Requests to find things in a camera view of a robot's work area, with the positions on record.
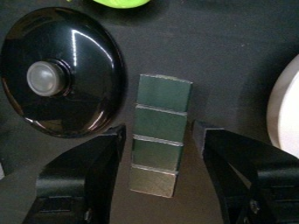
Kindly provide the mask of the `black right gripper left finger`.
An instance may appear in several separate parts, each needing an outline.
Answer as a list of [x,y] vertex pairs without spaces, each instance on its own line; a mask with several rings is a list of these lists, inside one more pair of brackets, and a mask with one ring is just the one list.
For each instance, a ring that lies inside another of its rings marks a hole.
[[110,224],[126,140],[127,127],[119,125],[43,167],[23,224]]

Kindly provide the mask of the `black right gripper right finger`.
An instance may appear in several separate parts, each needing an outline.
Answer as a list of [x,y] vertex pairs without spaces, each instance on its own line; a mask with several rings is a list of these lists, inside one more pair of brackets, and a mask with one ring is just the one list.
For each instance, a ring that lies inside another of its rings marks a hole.
[[206,122],[193,138],[225,224],[299,224],[299,158]]

